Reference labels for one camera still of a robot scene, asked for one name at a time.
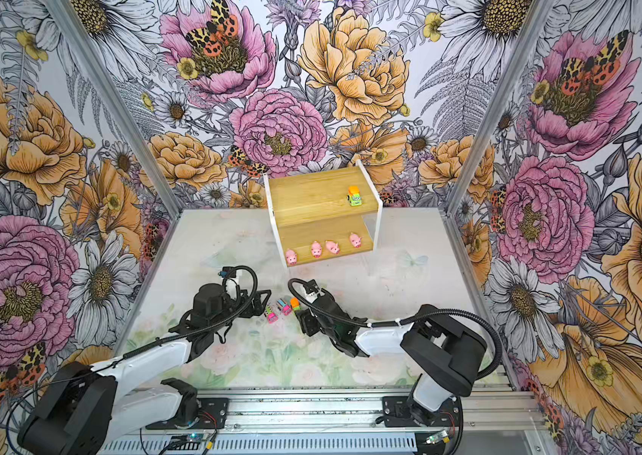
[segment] pink peony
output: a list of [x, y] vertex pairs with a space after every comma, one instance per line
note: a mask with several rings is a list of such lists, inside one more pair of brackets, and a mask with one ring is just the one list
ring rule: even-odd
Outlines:
[[544, 67], [535, 76], [536, 86], [526, 118], [526, 132], [533, 143], [541, 143], [554, 154], [567, 154], [575, 161], [591, 157], [607, 144], [627, 124], [637, 106], [627, 102], [630, 86], [640, 59], [630, 61], [633, 36], [618, 58], [619, 66], [603, 85], [584, 81], [574, 94], [565, 95], [562, 85], [562, 63], [568, 58], [587, 62], [599, 54], [606, 41], [594, 43], [594, 38], [582, 41], [567, 32], [554, 44], [544, 58]]
[[230, 114], [235, 145], [254, 162], [268, 166], [273, 177], [326, 154], [326, 129], [316, 108], [289, 93], [269, 89], [251, 96]]
[[43, 341], [60, 350], [73, 332], [71, 274], [79, 256], [55, 229], [25, 216], [0, 218], [0, 370]]
[[185, 38], [189, 31], [207, 27], [209, 5], [202, 13], [192, 6], [189, 15], [178, 10], [177, 16], [165, 14], [159, 20], [162, 46], [169, 50], [164, 56], [170, 65], [179, 64], [180, 80], [187, 79], [190, 85], [190, 101], [201, 107], [248, 96], [271, 85], [275, 76], [277, 50], [271, 32], [263, 35], [247, 6], [240, 12], [231, 0], [228, 5], [237, 18], [237, 37], [217, 57], [193, 52]]
[[582, 172], [562, 157], [527, 157], [506, 187], [501, 256], [514, 256], [551, 284], [573, 270], [592, 240]]

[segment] metal post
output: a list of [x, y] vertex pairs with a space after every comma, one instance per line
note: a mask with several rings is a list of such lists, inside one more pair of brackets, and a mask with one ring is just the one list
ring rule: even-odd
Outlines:
[[113, 79], [103, 61], [98, 58], [95, 48], [91, 46], [88, 32], [86, 32], [79, 17], [76, 15], [70, 0], [56, 0], [44, 2], [44, 4], [58, 25], [63, 37], [66, 38], [71, 46], [73, 54], [78, 58], [82, 75], [90, 79], [103, 102], [113, 114], [114, 122], [124, 132], [129, 147], [136, 154], [139, 163], [141, 163], [147, 176], [154, 184], [154, 189], [159, 197], [162, 198], [162, 203], [167, 208], [170, 219], [177, 220], [181, 211], [179, 202], [174, 193], [172, 193], [167, 179], [159, 171], [156, 160], [149, 152], [139, 127], [134, 122], [124, 100], [118, 94], [118, 90], [113, 84]]
[[521, 71], [526, 65], [526, 60], [529, 59], [531, 52], [536, 47], [536, 41], [544, 29], [546, 18], [553, 8], [554, 1], [536, 0], [529, 8], [526, 21], [518, 34], [513, 55], [511, 55], [508, 65], [502, 69], [501, 77], [498, 79], [498, 85], [493, 92], [488, 109], [483, 114], [478, 131], [475, 132], [475, 141], [472, 143], [470, 154], [468, 154], [460, 170], [460, 176], [457, 178], [453, 188], [453, 194], [448, 199], [448, 214], [455, 214], [455, 210], [462, 202], [462, 196], [465, 195], [467, 187], [470, 186], [472, 177], [475, 174], [475, 168], [478, 167], [478, 163], [483, 159], [483, 154], [488, 146], [488, 138], [493, 134], [493, 129], [498, 123], [501, 114], [503, 114], [506, 98], [513, 90], [514, 85], [520, 81]]

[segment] pink pig toy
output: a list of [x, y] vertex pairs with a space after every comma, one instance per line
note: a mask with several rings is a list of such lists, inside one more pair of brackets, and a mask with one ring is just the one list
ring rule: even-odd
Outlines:
[[334, 254], [338, 254], [338, 252], [340, 251], [338, 243], [332, 242], [331, 240], [326, 240], [326, 249]]
[[311, 254], [314, 255], [315, 258], [320, 258], [322, 251], [321, 244], [318, 241], [314, 241], [311, 244]]
[[349, 241], [352, 242], [354, 248], [359, 248], [360, 246], [362, 246], [362, 238], [353, 232], [351, 235], [349, 235]]
[[286, 251], [285, 261], [288, 262], [289, 266], [292, 266], [293, 264], [298, 262], [298, 255], [296, 254], [296, 251], [293, 251], [293, 250]]

